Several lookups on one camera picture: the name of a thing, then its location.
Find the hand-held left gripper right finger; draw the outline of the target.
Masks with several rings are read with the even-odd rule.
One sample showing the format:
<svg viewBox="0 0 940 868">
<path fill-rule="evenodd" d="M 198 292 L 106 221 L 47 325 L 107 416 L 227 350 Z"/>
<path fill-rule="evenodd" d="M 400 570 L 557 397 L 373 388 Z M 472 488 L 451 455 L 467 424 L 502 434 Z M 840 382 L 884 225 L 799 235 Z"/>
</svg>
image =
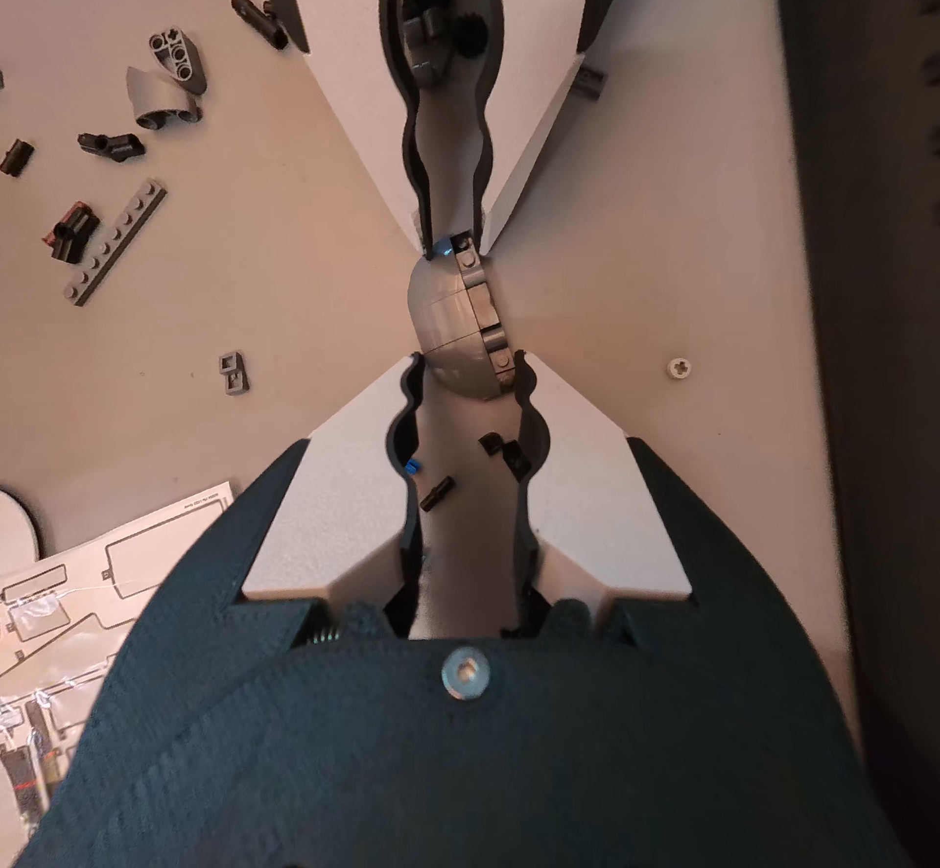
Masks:
<svg viewBox="0 0 940 868">
<path fill-rule="evenodd" d="M 578 601 L 597 630 L 619 600 L 682 603 L 692 585 L 625 432 L 533 352 L 515 355 L 514 586 L 523 635 Z"/>
</svg>

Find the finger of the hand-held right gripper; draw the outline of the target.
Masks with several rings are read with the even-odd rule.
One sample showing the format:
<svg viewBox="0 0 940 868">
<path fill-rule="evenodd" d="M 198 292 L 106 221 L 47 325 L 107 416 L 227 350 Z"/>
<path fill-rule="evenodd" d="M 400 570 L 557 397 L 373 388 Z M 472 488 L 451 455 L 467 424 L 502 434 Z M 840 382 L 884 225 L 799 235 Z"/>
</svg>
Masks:
<svg viewBox="0 0 940 868">
<path fill-rule="evenodd" d="M 518 204 L 582 62 L 586 0 L 501 0 L 503 48 L 485 108 L 493 169 L 482 197 L 487 255 Z"/>
<path fill-rule="evenodd" d="M 417 148 L 420 92 L 400 0 L 296 0 L 307 63 L 407 238 L 432 247 L 429 176 Z"/>
</svg>

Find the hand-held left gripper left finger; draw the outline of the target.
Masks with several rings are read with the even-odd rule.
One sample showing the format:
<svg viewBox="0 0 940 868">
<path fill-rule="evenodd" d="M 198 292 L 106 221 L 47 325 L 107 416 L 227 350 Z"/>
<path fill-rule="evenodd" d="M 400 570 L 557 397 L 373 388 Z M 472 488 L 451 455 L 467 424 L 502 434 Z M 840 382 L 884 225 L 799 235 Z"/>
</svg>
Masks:
<svg viewBox="0 0 940 868">
<path fill-rule="evenodd" d="M 405 357 L 306 442 L 242 586 L 252 601 L 315 598 L 335 615 L 383 610 L 392 629 L 417 615 L 423 540 L 408 464 L 419 436 L 425 357 Z"/>
</svg>

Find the grey domed lego assembly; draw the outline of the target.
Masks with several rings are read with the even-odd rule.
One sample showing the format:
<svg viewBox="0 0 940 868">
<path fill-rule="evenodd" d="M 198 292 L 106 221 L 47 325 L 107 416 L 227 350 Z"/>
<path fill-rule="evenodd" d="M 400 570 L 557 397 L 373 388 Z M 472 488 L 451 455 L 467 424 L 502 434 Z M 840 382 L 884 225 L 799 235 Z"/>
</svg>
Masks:
<svg viewBox="0 0 940 868">
<path fill-rule="evenodd" d="M 411 274 L 407 301 L 421 353 L 441 386 L 477 401 L 512 391 L 513 353 L 471 234 L 434 243 L 431 258 Z"/>
</svg>

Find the grey curved lego panel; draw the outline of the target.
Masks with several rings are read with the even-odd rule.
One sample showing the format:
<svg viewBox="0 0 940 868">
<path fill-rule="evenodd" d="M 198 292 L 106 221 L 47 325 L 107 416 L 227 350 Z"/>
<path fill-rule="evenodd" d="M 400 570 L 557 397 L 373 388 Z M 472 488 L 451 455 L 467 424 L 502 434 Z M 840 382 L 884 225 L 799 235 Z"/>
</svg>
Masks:
<svg viewBox="0 0 940 868">
<path fill-rule="evenodd" d="M 147 130 L 161 130 L 169 121 L 196 123 L 202 120 L 203 113 L 195 97 L 166 75 L 129 66 L 126 89 L 136 123 Z"/>
</svg>

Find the lego sticker sheet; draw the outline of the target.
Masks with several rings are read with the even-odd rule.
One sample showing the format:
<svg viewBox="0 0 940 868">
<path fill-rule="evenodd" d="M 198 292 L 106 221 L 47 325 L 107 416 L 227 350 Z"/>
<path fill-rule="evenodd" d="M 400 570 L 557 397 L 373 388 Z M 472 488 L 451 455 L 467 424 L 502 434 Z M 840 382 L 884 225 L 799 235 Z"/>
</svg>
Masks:
<svg viewBox="0 0 940 868">
<path fill-rule="evenodd" d="M 233 499 L 212 486 L 2 579 L 3 864 L 48 811 L 136 619 Z"/>
</svg>

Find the long grey lego plate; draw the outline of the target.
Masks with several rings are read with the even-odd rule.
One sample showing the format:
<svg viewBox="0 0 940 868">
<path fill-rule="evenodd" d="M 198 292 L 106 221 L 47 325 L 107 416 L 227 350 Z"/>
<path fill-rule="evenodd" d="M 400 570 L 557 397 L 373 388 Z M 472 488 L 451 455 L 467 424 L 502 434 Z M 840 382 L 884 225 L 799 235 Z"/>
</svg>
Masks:
<svg viewBox="0 0 940 868">
<path fill-rule="evenodd" d="M 101 231 L 101 237 L 88 241 L 83 258 L 63 290 L 70 304 L 81 307 L 88 302 L 166 195 L 167 189 L 161 180 L 145 179 L 113 223 Z"/>
</svg>

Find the dark grey curved technic beam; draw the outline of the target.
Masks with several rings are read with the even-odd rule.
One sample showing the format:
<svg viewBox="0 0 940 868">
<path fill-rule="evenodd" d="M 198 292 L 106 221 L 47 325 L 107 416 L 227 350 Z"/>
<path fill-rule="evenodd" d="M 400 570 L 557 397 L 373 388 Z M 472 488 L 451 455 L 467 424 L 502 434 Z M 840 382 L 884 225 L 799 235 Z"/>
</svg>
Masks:
<svg viewBox="0 0 940 868">
<path fill-rule="evenodd" d="M 194 96 L 205 94 L 208 83 L 200 54 L 179 27 L 152 34 L 148 46 L 154 59 L 185 91 Z"/>
</svg>

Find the black angled technic connector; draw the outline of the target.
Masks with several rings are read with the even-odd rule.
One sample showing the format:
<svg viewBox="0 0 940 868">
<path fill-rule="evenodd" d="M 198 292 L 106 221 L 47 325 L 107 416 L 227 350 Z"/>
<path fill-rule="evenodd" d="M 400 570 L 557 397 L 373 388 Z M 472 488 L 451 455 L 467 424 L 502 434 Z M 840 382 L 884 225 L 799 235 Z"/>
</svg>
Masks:
<svg viewBox="0 0 940 868">
<path fill-rule="evenodd" d="M 133 133 L 109 136 L 80 133 L 77 145 L 86 153 L 122 164 L 147 153 L 145 144 Z"/>
</svg>

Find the black connector with brown pin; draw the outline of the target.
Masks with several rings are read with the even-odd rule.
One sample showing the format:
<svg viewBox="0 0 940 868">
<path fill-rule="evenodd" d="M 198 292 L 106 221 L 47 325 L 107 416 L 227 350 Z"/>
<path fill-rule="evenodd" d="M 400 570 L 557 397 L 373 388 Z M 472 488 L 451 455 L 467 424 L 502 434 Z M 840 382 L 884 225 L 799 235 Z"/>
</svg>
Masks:
<svg viewBox="0 0 940 868">
<path fill-rule="evenodd" d="M 77 264 L 85 254 L 89 238 L 99 226 L 100 218 L 93 209 L 84 202 L 77 202 L 55 223 L 42 242 L 50 249 L 54 260 Z"/>
</svg>

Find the white stand base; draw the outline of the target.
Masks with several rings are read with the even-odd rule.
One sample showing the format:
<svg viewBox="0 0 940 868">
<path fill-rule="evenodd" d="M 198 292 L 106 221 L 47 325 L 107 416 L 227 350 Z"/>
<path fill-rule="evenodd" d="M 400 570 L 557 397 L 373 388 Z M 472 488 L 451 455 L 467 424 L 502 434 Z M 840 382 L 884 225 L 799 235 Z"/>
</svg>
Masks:
<svg viewBox="0 0 940 868">
<path fill-rule="evenodd" d="M 40 537 L 30 512 L 2 488 L 1 576 L 24 571 L 40 559 Z"/>
</svg>

